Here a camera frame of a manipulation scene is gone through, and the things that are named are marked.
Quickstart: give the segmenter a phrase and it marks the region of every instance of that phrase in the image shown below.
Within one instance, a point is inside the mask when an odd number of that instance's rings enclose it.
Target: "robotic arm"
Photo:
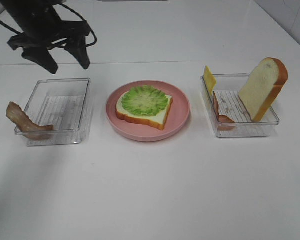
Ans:
[[[23,33],[8,27],[17,35],[11,37],[8,45],[16,50],[23,48],[22,57],[45,68],[52,74],[58,65],[49,53],[54,48],[69,52],[84,68],[88,69],[90,60],[87,47],[97,42],[95,33],[88,22],[78,13],[62,3],[62,0],[0,0],[7,12],[24,31]],[[82,21],[63,21],[54,5],[61,5],[76,14]],[[89,34],[94,42],[86,44]]]

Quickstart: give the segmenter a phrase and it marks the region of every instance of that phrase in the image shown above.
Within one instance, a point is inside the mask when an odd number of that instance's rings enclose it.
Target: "pink plate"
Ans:
[[[148,125],[129,123],[117,118],[116,104],[119,97],[129,91],[130,88],[142,85],[152,85],[173,98],[164,130],[158,130]],[[179,88],[163,81],[143,80],[131,82],[114,91],[106,103],[106,115],[114,130],[128,139],[140,142],[154,142],[171,137],[186,124],[189,114],[190,103],[187,96]]]

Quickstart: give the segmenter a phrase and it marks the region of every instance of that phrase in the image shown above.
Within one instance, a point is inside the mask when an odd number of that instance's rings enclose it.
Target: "white table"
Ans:
[[[299,44],[253,0],[65,4],[82,14],[97,35],[97,45],[88,48],[92,63],[300,59]],[[55,8],[63,20],[79,20]],[[0,19],[21,31],[6,11]],[[0,25],[0,65],[33,64],[21,57],[21,49],[7,45],[13,35]],[[51,54],[57,63],[77,63],[62,49]]]
[[[89,138],[26,147],[5,117],[24,108],[35,65],[0,66],[0,240],[300,240],[300,60],[273,104],[281,122],[266,138],[214,136],[201,96],[205,62],[62,64],[53,78],[91,78]],[[249,73],[254,60],[208,63]],[[108,123],[108,96],[123,84],[160,80],[182,89],[191,118],[176,135],[136,142]]]

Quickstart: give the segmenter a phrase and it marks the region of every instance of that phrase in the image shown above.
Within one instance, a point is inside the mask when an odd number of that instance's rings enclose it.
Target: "clear plastic container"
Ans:
[[[272,107],[268,109],[261,121],[252,122],[238,97],[238,92],[247,82],[249,74],[216,74],[214,76],[217,83],[213,91],[217,96],[220,112],[234,121],[234,123],[223,123],[218,120],[213,97],[208,94],[202,76],[203,100],[215,135],[218,138],[268,137],[274,127],[279,124],[279,118]]]
[[[27,146],[79,144],[90,131],[92,102],[90,79],[51,79],[37,82],[24,112],[37,125],[53,125],[52,131],[14,132],[18,136],[35,136]]]

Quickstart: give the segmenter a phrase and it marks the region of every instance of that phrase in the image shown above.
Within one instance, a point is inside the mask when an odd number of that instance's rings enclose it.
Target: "yellow cheese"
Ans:
[[[204,67],[203,80],[205,82],[206,88],[210,96],[212,96],[212,92],[214,90],[215,85],[217,84],[217,80],[215,76],[211,73],[208,66]]]

